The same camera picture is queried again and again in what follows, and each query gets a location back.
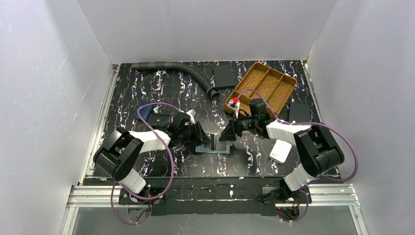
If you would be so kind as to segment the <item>mint green snap card holder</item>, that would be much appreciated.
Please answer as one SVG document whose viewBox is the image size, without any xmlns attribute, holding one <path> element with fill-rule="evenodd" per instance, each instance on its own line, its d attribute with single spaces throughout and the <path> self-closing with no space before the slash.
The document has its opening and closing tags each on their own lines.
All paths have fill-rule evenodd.
<svg viewBox="0 0 415 235">
<path fill-rule="evenodd" d="M 207 133 L 210 141 L 195 147 L 197 153 L 229 154 L 232 146 L 231 141 L 219 141 L 220 134 Z"/>
</svg>

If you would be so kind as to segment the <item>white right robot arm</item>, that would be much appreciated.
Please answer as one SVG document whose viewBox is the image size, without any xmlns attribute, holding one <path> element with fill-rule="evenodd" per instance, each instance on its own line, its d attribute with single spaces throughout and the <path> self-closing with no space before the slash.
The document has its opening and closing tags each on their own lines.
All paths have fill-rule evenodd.
<svg viewBox="0 0 415 235">
<path fill-rule="evenodd" d="M 274 139 L 280 146 L 274 149 L 282 154 L 283 145 L 295 146 L 300 164 L 279 182 L 279 194 L 290 195 L 317 179 L 330 169 L 342 164 L 344 154 L 331 132 L 317 125 L 289 125 L 275 120 L 261 98 L 249 102 L 251 114 L 233 118 L 220 134 L 219 141 L 236 141 L 243 131 L 255 130 L 259 135 Z"/>
</svg>

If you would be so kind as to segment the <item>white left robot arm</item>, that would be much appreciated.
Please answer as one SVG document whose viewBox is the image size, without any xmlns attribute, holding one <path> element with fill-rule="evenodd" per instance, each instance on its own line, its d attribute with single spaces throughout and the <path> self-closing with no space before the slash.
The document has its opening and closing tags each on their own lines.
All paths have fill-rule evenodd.
<svg viewBox="0 0 415 235">
<path fill-rule="evenodd" d="M 93 156 L 93 162 L 115 181 L 138 194 L 147 185 L 134 170 L 139 154 L 167 150 L 179 143 L 196 147 L 210 142 L 210 137 L 193 115 L 193 110 L 174 115 L 151 114 L 148 123 L 153 130 L 147 132 L 118 127 L 103 141 Z"/>
</svg>

